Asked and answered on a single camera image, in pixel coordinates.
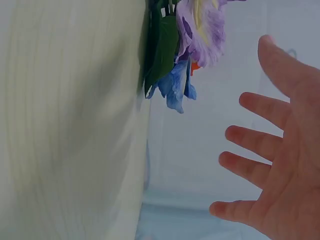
flower petal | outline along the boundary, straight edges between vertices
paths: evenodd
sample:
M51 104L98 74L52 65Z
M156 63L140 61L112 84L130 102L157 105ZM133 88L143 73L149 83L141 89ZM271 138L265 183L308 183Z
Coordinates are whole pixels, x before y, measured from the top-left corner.
M200 67L218 62L224 54L224 5L228 1L234 0L181 0L177 4L180 48L176 62L187 50Z
M186 68L186 83L185 83L184 95L188 99L196 100L197 99L196 89L190 83L190 67L191 67L190 65L191 65L191 60L189 59L188 66Z

palm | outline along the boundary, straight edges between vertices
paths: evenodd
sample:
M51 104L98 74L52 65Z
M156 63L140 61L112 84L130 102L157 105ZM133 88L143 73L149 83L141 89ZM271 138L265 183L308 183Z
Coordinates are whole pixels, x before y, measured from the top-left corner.
M221 154L222 166L261 188L262 193L257 201L216 202L210 210L275 240L320 239L320 72L295 61L264 38L259 43L259 59L290 103L244 93L240 104L283 129L283 138L229 127L228 140L272 165L229 152Z

